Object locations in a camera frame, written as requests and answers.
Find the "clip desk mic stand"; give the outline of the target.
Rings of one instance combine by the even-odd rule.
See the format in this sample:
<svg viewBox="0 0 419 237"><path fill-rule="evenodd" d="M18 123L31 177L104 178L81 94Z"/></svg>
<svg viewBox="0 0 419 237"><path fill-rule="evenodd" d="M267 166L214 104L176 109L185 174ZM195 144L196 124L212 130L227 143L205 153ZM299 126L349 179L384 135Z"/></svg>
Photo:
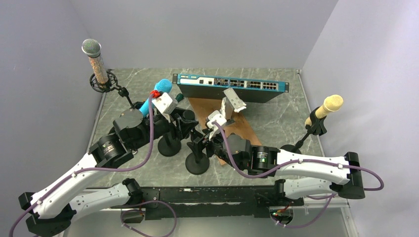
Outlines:
<svg viewBox="0 0 419 237"><path fill-rule="evenodd" d="M191 153L185 160L185 167L191 174L201 175L204 174L210 166L210 161L207 155L204 153L204 157L201 160L194 160Z"/></svg>

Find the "blue foam microphone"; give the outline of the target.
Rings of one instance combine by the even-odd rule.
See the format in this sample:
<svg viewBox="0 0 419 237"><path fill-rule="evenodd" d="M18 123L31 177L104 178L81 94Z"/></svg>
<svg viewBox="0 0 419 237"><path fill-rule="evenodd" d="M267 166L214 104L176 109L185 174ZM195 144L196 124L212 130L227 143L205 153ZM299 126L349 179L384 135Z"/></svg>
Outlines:
<svg viewBox="0 0 419 237"><path fill-rule="evenodd" d="M161 79L154 86L154 89L151 91L152 98L158 98L164 93L169 93L172 89L172 83L168 79ZM149 101L147 99L143 105L139 108L139 111L142 113L143 117L146 118L149 115Z"/></svg>

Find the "tripod shock mount stand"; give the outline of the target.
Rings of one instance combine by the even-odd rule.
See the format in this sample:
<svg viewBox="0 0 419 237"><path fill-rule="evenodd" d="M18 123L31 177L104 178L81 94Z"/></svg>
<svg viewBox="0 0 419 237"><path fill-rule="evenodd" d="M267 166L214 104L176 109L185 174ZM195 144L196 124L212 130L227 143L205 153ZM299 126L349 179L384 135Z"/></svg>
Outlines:
<svg viewBox="0 0 419 237"><path fill-rule="evenodd" d="M132 103L129 92L125 87L122 87L118 83L118 79L116 75L112 72L112 69L107 69L107 82L100 83L99 80L96 78L95 74L92 74L89 79L89 84L91 88L99 93L107 93L113 90L116 90L121 97L124 97L128 100L131 108L135 108L134 104Z"/></svg>

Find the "silver mesh glitter microphone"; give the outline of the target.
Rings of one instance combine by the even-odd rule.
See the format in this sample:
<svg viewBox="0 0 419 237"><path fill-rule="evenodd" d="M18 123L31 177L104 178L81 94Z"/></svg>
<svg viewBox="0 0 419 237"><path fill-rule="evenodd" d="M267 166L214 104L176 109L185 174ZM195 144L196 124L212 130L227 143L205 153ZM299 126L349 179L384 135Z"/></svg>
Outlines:
<svg viewBox="0 0 419 237"><path fill-rule="evenodd" d="M89 57L97 82L104 87L109 79L101 57L101 44L95 39L85 39L82 42L82 51Z"/></svg>

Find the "shock mount desk stand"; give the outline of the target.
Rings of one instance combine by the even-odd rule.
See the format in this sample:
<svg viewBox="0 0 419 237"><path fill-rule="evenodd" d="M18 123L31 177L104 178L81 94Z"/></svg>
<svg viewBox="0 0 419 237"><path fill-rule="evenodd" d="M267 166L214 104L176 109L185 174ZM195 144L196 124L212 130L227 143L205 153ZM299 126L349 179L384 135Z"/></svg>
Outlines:
<svg viewBox="0 0 419 237"><path fill-rule="evenodd" d="M173 137L172 134L166 133L158 142L158 151L165 157L172 157L181 150L181 142L177 137Z"/></svg>

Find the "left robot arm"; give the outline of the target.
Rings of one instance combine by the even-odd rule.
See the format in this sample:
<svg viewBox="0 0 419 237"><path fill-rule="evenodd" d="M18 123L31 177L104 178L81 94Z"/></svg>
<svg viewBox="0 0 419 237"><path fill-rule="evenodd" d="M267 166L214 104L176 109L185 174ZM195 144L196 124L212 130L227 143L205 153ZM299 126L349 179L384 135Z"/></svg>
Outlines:
<svg viewBox="0 0 419 237"><path fill-rule="evenodd" d="M94 143L82 159L64 175L39 192L19 196L29 232L52 237L76 220L113 206L136 207L144 193L133 178L124 179L108 189L85 194L84 190L110 172L121 172L122 165L133 159L143 146L153 147L158 139L159 152L177 154L181 140L198 125L191 110L175 108L168 113L142 113L128 109L114 120L110 133Z"/></svg>

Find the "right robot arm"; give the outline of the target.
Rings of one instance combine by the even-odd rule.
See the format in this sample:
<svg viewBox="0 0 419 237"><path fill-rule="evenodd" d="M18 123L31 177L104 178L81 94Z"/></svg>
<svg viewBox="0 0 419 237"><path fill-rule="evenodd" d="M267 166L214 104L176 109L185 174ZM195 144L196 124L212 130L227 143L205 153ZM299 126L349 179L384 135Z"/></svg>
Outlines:
<svg viewBox="0 0 419 237"><path fill-rule="evenodd" d="M214 137L197 133L188 147L187 170L195 175L205 173L209 158L216 155L248 179L298 176L298 179L277 180L272 198L278 205L304 196L332 194L346 199L364 199L365 191L358 154L347 152L340 157L303 155L292 146L281 148L252 145L249 140L231 134Z"/></svg>

